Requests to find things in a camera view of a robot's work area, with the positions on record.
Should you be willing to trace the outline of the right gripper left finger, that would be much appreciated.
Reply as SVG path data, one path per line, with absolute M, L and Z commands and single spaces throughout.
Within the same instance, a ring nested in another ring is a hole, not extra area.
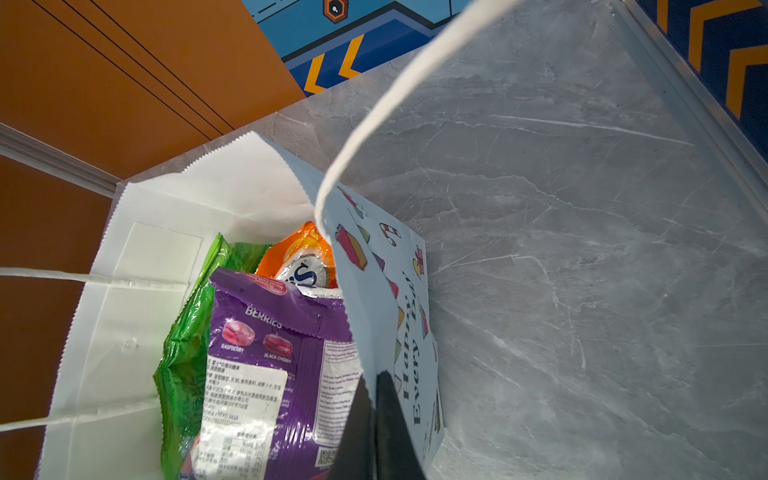
M 375 410 L 360 377 L 329 480 L 375 478 Z

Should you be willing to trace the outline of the orange Fox's candy bag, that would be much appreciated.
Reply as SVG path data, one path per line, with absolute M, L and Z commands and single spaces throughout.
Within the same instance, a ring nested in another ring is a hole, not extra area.
M 271 246 L 256 274 L 305 287 L 338 287 L 332 248 L 312 221 Z

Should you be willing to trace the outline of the green chips bag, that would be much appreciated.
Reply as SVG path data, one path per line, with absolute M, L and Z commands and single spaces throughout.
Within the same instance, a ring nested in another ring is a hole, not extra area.
M 269 248 L 268 244 L 230 243 L 217 235 L 164 341 L 153 379 L 161 408 L 160 459 L 165 479 L 185 476 L 182 466 L 200 432 L 215 294 L 210 277 L 219 267 L 254 273 Z

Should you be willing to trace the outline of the white paper gift bag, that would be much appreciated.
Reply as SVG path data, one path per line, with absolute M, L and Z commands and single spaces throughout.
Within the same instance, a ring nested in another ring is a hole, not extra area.
M 375 410 L 394 381 L 426 473 L 445 436 L 424 239 L 340 181 L 363 143 L 438 66 L 513 9 L 477 1 L 425 46 L 326 171 L 248 132 L 186 168 L 126 185 L 104 231 L 62 352 L 41 479 L 165 479 L 153 375 L 214 238 L 270 247 L 306 222 L 333 252 L 338 289 Z

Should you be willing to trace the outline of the purple snack packet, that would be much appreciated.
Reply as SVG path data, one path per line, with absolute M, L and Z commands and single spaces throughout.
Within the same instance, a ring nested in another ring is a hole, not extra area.
M 182 479 L 325 479 L 362 375 L 340 290 L 218 268 Z

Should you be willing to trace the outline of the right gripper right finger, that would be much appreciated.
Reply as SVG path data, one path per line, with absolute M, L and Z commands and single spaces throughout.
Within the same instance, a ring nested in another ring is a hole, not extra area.
M 426 480 L 389 372 L 377 376 L 376 474 L 383 480 Z

